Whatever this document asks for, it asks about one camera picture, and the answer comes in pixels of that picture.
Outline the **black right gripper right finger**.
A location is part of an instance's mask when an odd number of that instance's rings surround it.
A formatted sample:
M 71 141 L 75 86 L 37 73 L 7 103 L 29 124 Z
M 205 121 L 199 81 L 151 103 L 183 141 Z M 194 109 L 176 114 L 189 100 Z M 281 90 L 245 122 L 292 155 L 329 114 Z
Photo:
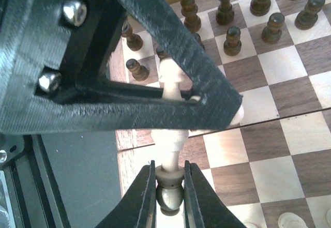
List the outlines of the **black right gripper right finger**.
M 184 167 L 184 227 L 245 227 L 220 200 L 198 165 L 188 160 Z

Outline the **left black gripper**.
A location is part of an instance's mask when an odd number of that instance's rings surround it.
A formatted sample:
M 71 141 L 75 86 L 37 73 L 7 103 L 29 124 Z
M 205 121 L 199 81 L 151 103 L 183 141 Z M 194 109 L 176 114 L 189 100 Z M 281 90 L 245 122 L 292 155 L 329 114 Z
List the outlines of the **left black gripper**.
M 1 105 L 9 95 L 100 92 L 124 19 L 118 0 L 1 0 L 1 6 Z

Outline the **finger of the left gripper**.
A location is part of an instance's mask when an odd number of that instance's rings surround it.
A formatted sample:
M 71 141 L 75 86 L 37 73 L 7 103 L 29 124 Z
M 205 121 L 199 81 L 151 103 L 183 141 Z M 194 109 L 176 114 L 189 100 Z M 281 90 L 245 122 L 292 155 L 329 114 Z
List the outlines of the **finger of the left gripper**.
M 184 27 L 165 0 L 119 0 L 121 5 L 170 54 L 160 63 L 166 72 L 181 69 L 199 101 L 138 98 L 107 105 L 101 128 L 224 130 L 244 117 L 243 98 Z
M 214 88 L 199 101 L 162 99 L 162 88 L 107 83 L 108 90 L 70 89 L 47 96 L 9 95 L 1 105 L 1 132 L 42 134 L 125 129 L 224 130 L 228 91 Z

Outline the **white bishop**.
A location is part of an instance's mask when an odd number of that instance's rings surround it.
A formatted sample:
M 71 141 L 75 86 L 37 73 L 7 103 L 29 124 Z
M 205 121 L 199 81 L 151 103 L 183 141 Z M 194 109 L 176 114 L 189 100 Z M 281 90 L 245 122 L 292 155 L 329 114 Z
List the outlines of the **white bishop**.
M 159 65 L 159 82 L 163 84 L 162 99 L 184 101 L 180 83 L 186 78 L 183 70 L 172 58 Z M 174 216 L 180 211 L 184 199 L 184 168 L 179 166 L 179 154 L 188 140 L 189 131 L 183 129 L 155 129 L 151 132 L 155 145 L 161 152 L 161 165 L 156 167 L 156 199 L 161 212 Z

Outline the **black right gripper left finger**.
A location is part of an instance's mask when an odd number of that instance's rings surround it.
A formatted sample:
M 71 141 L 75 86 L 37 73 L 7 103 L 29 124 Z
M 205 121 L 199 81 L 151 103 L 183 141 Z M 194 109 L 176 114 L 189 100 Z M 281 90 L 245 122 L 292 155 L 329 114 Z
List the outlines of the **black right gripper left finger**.
M 156 173 L 155 162 L 141 168 L 117 206 L 97 227 L 155 227 Z

